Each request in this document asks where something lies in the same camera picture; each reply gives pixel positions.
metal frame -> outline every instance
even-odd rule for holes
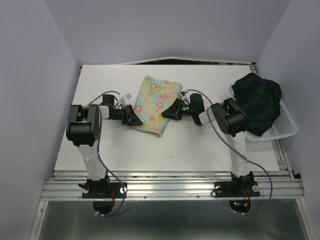
[[[257,73],[254,64],[249,63],[252,73]],[[301,179],[294,179],[286,153],[280,140],[272,141],[279,171],[269,172],[273,183],[272,199],[296,199],[301,219],[309,239],[317,239],[308,212],[305,190]],[[114,172],[122,181],[128,183],[126,201],[197,201],[221,200],[211,196],[213,182],[228,181],[230,172]],[[34,220],[31,240],[38,240],[44,223],[49,201],[92,201],[83,199],[79,183],[87,178],[85,171],[55,171],[49,181],[45,181],[40,197],[39,207]],[[270,183],[264,172],[254,172],[261,196],[267,199]]]

metal floor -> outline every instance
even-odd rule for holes
[[[258,209],[265,200],[252,200]],[[297,202],[272,200],[251,216],[234,214],[229,202],[128,202],[117,217],[95,216],[90,201],[49,202],[41,240],[304,240]]]

white plastic basket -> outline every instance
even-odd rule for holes
[[[234,98],[234,91],[232,87],[229,87],[229,94]],[[284,139],[293,135],[296,135],[298,129],[294,123],[288,109],[284,102],[280,100],[280,116],[274,121],[272,127],[270,127],[262,136],[254,135],[248,131],[245,132],[245,137],[252,142],[264,142],[276,139]]]

black mounting base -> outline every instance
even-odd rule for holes
[[[127,183],[122,182],[125,189],[127,189]],[[114,190],[114,198],[116,199],[123,199],[127,197],[127,192],[121,193],[120,189],[122,189],[122,186],[119,182],[110,182],[110,191],[102,191],[102,192],[92,192],[89,191],[88,193],[82,193],[83,199],[111,199],[112,198],[112,192]]]
[[[211,195],[215,198],[243,198],[248,196],[259,197],[258,183],[254,180],[252,172],[246,176],[236,177],[231,173],[231,181],[214,182],[214,190]]]

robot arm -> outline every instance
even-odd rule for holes
[[[87,170],[87,181],[79,184],[83,188],[83,198],[109,198],[113,185],[108,172],[100,161],[98,141],[101,134],[99,111],[102,119],[120,120],[125,126],[142,125],[131,105],[120,99],[122,108],[116,108],[115,96],[105,94],[100,105],[71,105],[66,126],[66,137],[72,141],[81,154]]]
[[[245,130],[248,118],[236,101],[233,98],[228,98],[223,103],[212,104],[208,114],[225,134],[228,145],[245,156],[247,153]],[[164,118],[172,120],[181,120],[183,115],[192,116],[193,122],[198,126],[210,122],[202,96],[198,93],[193,93],[190,96],[189,104],[177,98],[173,105],[162,113]],[[231,148],[231,182],[215,182],[214,197],[243,197],[248,192],[252,197],[258,197],[260,195],[257,191],[258,184],[254,181],[249,163]]]

